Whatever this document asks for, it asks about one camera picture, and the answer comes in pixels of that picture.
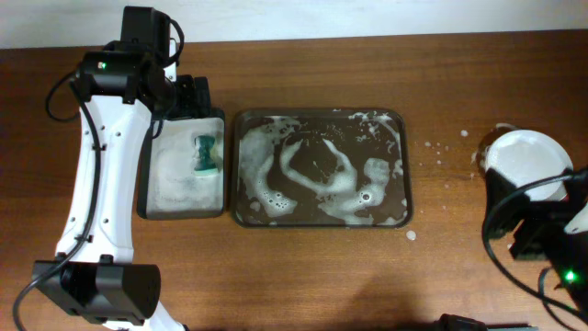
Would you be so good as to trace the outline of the grey green plate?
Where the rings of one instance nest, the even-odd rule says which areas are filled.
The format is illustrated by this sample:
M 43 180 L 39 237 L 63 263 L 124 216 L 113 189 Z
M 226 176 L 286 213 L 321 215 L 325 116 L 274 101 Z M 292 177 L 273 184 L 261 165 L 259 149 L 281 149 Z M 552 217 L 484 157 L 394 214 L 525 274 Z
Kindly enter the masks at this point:
M 496 138 L 485 150 L 482 167 L 520 188 L 573 169 L 566 150 L 544 133 L 513 130 Z

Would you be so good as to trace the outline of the green yellow sponge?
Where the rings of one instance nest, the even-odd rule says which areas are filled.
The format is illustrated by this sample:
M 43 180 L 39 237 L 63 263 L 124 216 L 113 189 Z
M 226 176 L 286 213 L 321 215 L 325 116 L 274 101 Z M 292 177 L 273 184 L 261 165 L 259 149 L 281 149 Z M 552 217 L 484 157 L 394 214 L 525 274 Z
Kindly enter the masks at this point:
M 216 139 L 209 135 L 199 135 L 194 138 L 193 170 L 196 176 L 209 176 L 218 171 L 213 153 L 215 143 Z

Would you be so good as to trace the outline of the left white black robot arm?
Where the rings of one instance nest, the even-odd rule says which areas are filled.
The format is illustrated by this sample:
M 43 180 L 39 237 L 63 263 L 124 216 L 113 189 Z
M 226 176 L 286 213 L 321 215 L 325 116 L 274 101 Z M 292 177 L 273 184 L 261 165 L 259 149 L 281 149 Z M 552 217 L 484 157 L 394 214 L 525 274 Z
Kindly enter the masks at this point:
M 176 75 L 179 24 L 126 6 L 121 34 L 63 78 L 82 126 L 73 200 L 53 259 L 35 262 L 30 288 L 67 314 L 111 330 L 179 330 L 160 300 L 158 267 L 133 260 L 132 204 L 141 159 L 171 120 L 211 112 L 205 78 Z

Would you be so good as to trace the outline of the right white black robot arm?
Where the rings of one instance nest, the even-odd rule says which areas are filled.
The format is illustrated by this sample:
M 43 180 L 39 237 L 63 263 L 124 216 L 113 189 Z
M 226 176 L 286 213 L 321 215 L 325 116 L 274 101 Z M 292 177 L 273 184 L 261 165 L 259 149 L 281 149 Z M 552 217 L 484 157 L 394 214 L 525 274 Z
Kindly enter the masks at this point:
M 495 267 L 517 288 L 540 300 L 544 309 L 557 323 L 565 328 L 552 309 L 554 307 L 587 322 L 587 235 L 574 228 L 569 234 L 564 228 L 569 225 L 581 209 L 587 206 L 587 169 L 567 168 L 553 177 L 543 177 L 517 187 L 495 169 L 488 169 L 486 182 L 486 213 L 481 226 L 481 242 L 485 253 Z M 547 186 L 561 184 L 567 191 L 564 200 L 532 201 L 528 192 Z M 514 242 L 509 252 L 515 260 L 547 260 L 533 289 L 516 278 L 495 255 L 491 241 L 514 232 Z M 545 277 L 554 270 L 563 288 L 575 303 L 570 307 L 545 294 Z

